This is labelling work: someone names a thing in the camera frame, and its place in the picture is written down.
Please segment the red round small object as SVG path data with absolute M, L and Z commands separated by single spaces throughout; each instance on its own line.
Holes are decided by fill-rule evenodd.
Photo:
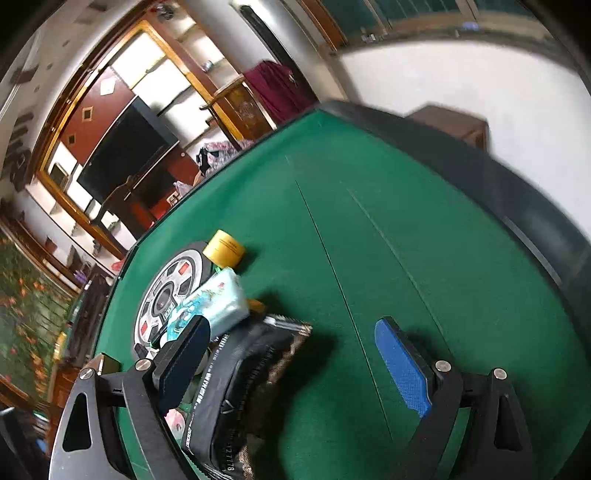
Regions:
M 165 415 L 166 424 L 175 440 L 181 440 L 185 431 L 185 418 L 181 411 L 170 409 Z

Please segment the black patterned pouch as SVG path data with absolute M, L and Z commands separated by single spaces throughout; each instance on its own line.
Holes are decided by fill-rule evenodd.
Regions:
M 276 387 L 312 326 L 280 315 L 252 316 L 225 333 L 211 354 L 181 441 L 208 479 L 252 479 Z

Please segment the floral painted glass panel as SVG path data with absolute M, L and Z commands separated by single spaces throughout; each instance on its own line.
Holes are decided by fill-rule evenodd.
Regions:
M 72 299 L 3 235 L 0 251 L 1 376 L 35 399 L 47 395 L 54 346 Z

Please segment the green framed window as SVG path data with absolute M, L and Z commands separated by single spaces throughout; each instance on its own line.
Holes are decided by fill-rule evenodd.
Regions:
M 519 1 L 322 1 L 342 45 L 468 30 L 542 40 L 549 32 Z

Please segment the dark wooden chair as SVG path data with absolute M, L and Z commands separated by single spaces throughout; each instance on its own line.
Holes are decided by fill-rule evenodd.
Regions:
M 102 218 L 109 211 L 138 240 L 155 222 L 155 217 L 135 192 L 135 178 L 130 175 L 102 202 L 96 216 L 90 220 L 93 227 L 102 227 Z

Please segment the black flat television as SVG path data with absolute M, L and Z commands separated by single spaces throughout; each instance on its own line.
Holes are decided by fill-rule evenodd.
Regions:
M 177 137 L 136 96 L 92 151 L 77 183 L 94 200 L 103 203 L 128 176 L 145 173 L 177 143 Z

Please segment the round silver table centre panel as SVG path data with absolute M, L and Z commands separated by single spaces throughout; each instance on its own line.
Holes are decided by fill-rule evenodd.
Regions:
M 175 307 L 214 273 L 205 255 L 205 241 L 189 243 L 169 258 L 145 289 L 131 333 L 134 360 L 153 359 L 166 342 L 166 330 Z

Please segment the yellow snack packet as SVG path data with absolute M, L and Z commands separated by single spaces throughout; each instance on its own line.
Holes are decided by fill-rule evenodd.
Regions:
M 260 302 L 259 300 L 249 299 L 247 300 L 247 306 L 249 306 L 249 311 L 252 312 L 252 314 L 266 314 L 266 305 L 264 305 L 263 302 Z

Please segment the brown wooden stool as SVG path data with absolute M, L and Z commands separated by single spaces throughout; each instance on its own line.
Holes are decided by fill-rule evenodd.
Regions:
M 408 118 L 442 131 L 482 151 L 489 147 L 489 125 L 485 119 L 435 104 L 427 104 Z

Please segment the maroon hanging cloth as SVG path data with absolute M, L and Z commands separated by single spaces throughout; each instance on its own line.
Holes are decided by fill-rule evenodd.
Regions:
M 245 71 L 243 77 L 276 125 L 290 121 L 318 101 L 314 93 L 294 78 L 289 67 L 273 61 L 259 62 Z

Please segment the teal tissue packet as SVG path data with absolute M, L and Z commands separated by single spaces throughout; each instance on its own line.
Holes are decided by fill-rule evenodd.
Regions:
M 170 314 L 164 339 L 176 340 L 194 316 L 208 321 L 211 341 L 249 317 L 249 304 L 235 271 L 222 269 L 186 296 Z

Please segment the yellow round jar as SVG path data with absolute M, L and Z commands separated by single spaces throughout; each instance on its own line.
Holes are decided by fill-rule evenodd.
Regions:
M 204 256 L 221 268 L 235 268 L 245 255 L 245 247 L 225 231 L 218 229 L 204 248 Z

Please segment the pile of floral clothes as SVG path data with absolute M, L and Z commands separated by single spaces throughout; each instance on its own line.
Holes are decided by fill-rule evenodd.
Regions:
M 235 158 L 242 150 L 252 145 L 250 140 L 238 142 L 239 149 L 235 148 L 229 141 L 211 142 L 204 144 L 197 154 L 197 165 L 202 176 L 207 177 L 224 167 L 230 160 Z

